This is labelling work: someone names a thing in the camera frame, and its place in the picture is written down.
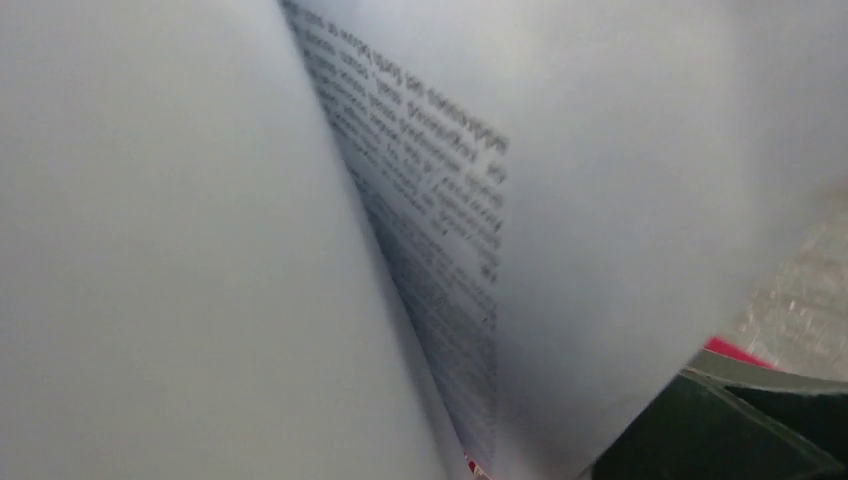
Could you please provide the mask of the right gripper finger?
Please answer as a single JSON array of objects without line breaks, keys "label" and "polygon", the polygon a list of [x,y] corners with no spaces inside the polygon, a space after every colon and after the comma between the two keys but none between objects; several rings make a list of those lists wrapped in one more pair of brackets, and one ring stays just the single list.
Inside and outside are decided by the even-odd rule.
[{"label": "right gripper finger", "polygon": [[592,479],[844,479],[847,385],[703,351],[594,463]]}]

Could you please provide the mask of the white paper sheet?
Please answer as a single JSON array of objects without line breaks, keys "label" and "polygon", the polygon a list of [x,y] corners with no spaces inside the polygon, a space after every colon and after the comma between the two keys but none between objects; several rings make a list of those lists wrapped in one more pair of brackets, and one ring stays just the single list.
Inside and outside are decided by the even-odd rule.
[{"label": "white paper sheet", "polygon": [[2,3],[1,475],[471,477],[278,3]]}]

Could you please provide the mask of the red clip file folder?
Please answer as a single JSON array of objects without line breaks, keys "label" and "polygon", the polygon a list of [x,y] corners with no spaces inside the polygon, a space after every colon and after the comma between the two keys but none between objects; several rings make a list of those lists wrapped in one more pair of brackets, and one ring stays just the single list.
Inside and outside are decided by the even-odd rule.
[{"label": "red clip file folder", "polygon": [[704,344],[703,349],[746,364],[771,370],[776,369],[774,364],[766,362],[718,336],[711,337]]}]

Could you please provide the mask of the printed text paper sheet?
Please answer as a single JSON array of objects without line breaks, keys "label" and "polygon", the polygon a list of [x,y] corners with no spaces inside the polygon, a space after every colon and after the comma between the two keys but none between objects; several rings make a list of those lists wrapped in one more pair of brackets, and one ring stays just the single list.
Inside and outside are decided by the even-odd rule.
[{"label": "printed text paper sheet", "polygon": [[847,187],[843,1],[286,1],[469,458],[571,479]]}]

